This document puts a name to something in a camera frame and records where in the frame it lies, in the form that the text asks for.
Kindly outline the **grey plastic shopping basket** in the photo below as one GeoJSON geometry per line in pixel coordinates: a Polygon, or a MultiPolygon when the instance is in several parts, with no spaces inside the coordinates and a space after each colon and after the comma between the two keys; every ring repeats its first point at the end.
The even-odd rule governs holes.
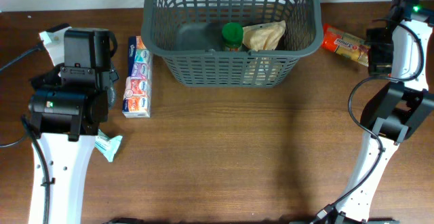
{"type": "Polygon", "coordinates": [[[270,88],[321,45],[319,0],[144,0],[141,37],[191,87],[270,88]]]}

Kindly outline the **spaghetti pasta package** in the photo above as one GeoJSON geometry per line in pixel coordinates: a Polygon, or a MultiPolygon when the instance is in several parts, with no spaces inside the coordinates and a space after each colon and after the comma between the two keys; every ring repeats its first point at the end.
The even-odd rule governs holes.
{"type": "Polygon", "coordinates": [[[329,24],[323,25],[322,48],[368,67],[370,46],[365,41],[329,24]]]}

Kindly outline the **green lid Knorr jar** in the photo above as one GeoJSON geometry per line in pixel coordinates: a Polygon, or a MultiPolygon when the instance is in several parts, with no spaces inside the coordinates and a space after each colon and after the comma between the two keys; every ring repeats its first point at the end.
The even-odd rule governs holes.
{"type": "Polygon", "coordinates": [[[238,22],[226,23],[222,28],[223,50],[238,52],[243,45],[243,27],[238,22]]]}

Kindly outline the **Kleenex tissue multipack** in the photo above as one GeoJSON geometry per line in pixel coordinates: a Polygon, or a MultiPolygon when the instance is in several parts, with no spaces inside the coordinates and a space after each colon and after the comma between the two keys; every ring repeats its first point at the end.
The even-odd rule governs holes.
{"type": "Polygon", "coordinates": [[[153,54],[141,36],[128,38],[128,74],[123,94],[122,113],[126,118],[149,118],[153,75],[153,54]]]}

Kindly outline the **beige snack bag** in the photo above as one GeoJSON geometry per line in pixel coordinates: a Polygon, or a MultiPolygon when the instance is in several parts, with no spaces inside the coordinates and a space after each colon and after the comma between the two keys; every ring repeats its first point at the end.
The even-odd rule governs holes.
{"type": "MultiPolygon", "coordinates": [[[[273,51],[285,33],[285,21],[256,24],[243,28],[243,44],[248,50],[255,52],[273,51]]],[[[274,82],[282,69],[280,62],[270,58],[254,58],[249,62],[244,74],[244,84],[265,86],[274,82]]]]}

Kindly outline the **teal tissue packet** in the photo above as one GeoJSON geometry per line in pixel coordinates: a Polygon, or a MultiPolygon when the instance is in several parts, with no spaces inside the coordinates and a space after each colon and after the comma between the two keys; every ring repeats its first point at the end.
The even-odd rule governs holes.
{"type": "Polygon", "coordinates": [[[108,162],[113,162],[123,137],[121,135],[109,138],[103,131],[99,130],[96,136],[95,148],[103,154],[108,162]]]}

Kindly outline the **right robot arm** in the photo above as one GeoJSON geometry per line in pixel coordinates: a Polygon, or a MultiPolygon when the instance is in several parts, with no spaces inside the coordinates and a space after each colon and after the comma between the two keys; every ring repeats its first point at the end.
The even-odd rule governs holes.
{"type": "Polygon", "coordinates": [[[340,197],[323,207],[314,223],[369,223],[370,207],[384,170],[398,150],[433,111],[426,78],[433,10],[420,0],[392,0],[384,27],[366,32],[368,78],[387,84],[368,101],[360,119],[362,146],[353,173],[340,197]]]}

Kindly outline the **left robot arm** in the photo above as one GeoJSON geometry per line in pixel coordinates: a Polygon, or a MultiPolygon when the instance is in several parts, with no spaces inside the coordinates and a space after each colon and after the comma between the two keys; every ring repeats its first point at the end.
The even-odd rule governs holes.
{"type": "Polygon", "coordinates": [[[29,223],[80,223],[87,166],[99,125],[116,101],[115,34],[61,24],[39,34],[53,69],[31,79],[22,123],[32,142],[29,223]]]}

